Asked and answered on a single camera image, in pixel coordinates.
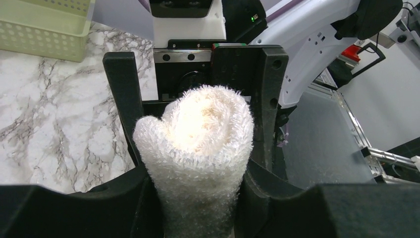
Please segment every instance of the perforated basket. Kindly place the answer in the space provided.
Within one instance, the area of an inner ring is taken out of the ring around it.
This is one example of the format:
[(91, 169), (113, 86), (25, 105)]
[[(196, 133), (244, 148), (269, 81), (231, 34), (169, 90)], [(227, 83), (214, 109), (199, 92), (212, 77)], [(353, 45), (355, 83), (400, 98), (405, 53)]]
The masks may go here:
[(81, 62), (95, 0), (0, 0), (0, 50)]

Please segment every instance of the fluffy white cloth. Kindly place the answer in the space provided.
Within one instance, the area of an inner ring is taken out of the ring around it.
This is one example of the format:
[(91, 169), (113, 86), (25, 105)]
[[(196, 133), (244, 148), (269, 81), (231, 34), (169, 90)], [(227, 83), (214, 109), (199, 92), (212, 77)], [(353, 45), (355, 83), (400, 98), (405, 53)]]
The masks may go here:
[(190, 90), (161, 119), (141, 118), (134, 141), (155, 184), (166, 238), (226, 238), (252, 151), (254, 122), (239, 93)]

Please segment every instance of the gray panel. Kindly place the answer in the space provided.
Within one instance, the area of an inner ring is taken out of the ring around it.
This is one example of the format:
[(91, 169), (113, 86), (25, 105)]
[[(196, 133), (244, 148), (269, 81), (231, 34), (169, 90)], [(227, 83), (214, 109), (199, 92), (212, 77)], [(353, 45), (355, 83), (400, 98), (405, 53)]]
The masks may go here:
[(283, 147), (288, 180), (306, 189), (318, 183), (375, 183), (335, 97), (309, 89), (290, 115)]

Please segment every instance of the marble tabletop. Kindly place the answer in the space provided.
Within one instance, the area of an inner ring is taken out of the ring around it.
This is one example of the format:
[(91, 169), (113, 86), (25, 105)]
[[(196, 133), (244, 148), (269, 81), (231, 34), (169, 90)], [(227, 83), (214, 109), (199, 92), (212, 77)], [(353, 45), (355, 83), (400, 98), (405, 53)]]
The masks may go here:
[(85, 192), (134, 168), (102, 65), (132, 51), (158, 98), (152, 42), (93, 23), (81, 63), (0, 51), (0, 184)]

